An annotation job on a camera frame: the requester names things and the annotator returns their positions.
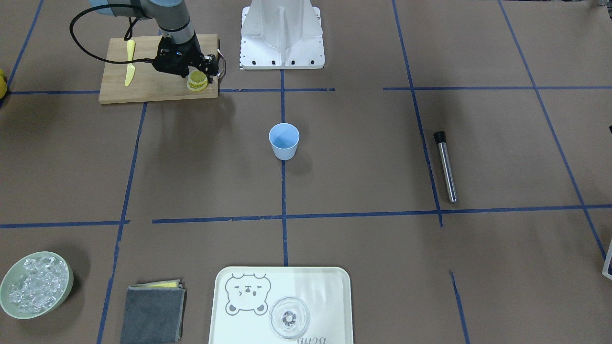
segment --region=bear ear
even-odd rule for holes
[[[240,312],[240,310],[231,304],[231,302],[228,302],[228,304],[225,305],[225,311],[228,312],[229,315],[236,315],[238,312]]]
[[[253,310],[257,315],[264,315],[267,312],[267,303],[261,304],[259,307]]]

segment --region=metal stick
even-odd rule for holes
[[[444,171],[444,179],[446,180],[446,191],[449,194],[451,203],[457,202],[457,191],[455,190],[455,181],[453,180],[453,171],[450,168],[449,152],[446,149],[446,133],[435,132],[433,138],[438,145],[440,160],[442,161],[442,170]]]

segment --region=black cable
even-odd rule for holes
[[[127,22],[130,23],[130,27],[127,28],[127,31],[125,32],[125,36],[123,36],[123,40],[132,39],[134,25],[136,25],[136,23],[138,22],[138,18],[134,18],[134,21],[132,21],[131,17],[127,17]]]
[[[128,64],[128,63],[134,63],[134,62],[153,63],[153,59],[136,59],[136,60],[131,60],[131,61],[111,61],[111,60],[107,60],[105,58],[101,58],[100,56],[96,56],[96,55],[90,53],[87,49],[85,49],[81,45],[81,43],[79,43],[79,41],[78,41],[78,39],[77,39],[77,37],[75,36],[75,33],[74,33],[74,25],[77,22],[77,20],[79,20],[82,16],[86,15],[87,13],[91,13],[93,11],[102,10],[102,9],[109,9],[111,7],[127,7],[127,8],[131,8],[131,9],[137,9],[141,13],[143,12],[143,10],[140,7],[134,6],[134,5],[127,5],[127,4],[107,4],[107,5],[100,5],[100,6],[91,7],[90,9],[86,9],[86,10],[82,11],[81,13],[79,13],[78,15],[76,15],[72,19],[72,21],[70,22],[70,35],[72,36],[72,39],[75,41],[76,45],[79,48],[81,48],[81,50],[83,50],[83,52],[86,53],[87,55],[90,55],[94,59],[98,59],[98,60],[106,62],[106,63],[112,63],[112,64]]]

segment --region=knife handle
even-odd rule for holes
[[[136,48],[136,42],[130,39],[127,41],[127,60],[131,61],[134,59],[134,49]]]

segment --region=black muddler tip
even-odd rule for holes
[[[433,133],[433,139],[436,140],[436,144],[446,143],[446,133],[445,132],[435,132]]]

